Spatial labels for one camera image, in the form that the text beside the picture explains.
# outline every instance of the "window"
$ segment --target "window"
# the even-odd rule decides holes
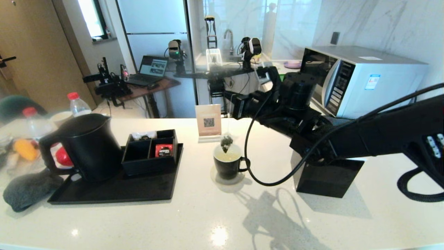
[[[100,9],[99,0],[78,0],[83,18],[93,40],[96,37],[108,39],[107,26]]]

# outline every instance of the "kettle handle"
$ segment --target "kettle handle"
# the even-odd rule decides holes
[[[44,136],[39,141],[40,153],[42,155],[43,161],[45,165],[49,168],[51,173],[57,175],[65,175],[65,174],[73,174],[76,173],[73,167],[59,169],[54,162],[54,158],[51,155],[51,146],[54,143],[61,142],[61,138],[57,135],[50,134],[48,136]]]

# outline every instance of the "refrigerator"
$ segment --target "refrigerator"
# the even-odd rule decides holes
[[[164,57],[168,43],[180,39],[182,49],[188,55],[185,70],[193,72],[184,0],[117,0],[117,3],[136,70],[139,70],[144,55]],[[170,60],[165,76],[181,84],[155,93],[160,116],[194,118],[194,106],[197,104],[195,81],[176,78],[173,76],[175,71],[176,65]]]

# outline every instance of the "mug handle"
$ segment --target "mug handle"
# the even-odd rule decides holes
[[[250,162],[250,160],[248,158],[245,158],[245,157],[241,156],[241,161],[245,161],[245,164],[247,164],[248,167],[251,166],[251,162]],[[245,169],[241,169],[241,165],[239,164],[239,172],[245,172],[247,170],[248,169],[246,169],[246,168]]]
[[[76,173],[73,167],[59,169],[54,162],[54,158],[51,155],[51,146],[54,143],[61,142],[61,138],[57,135],[50,134],[48,136],[44,136],[39,141],[40,153],[42,154],[43,161],[45,165],[49,168],[51,173],[57,175],[65,175],[65,174],[73,174]]]

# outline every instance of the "laptop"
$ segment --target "laptop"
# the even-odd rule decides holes
[[[143,56],[139,73],[130,75],[125,82],[140,86],[152,85],[163,78],[167,65],[168,58]]]

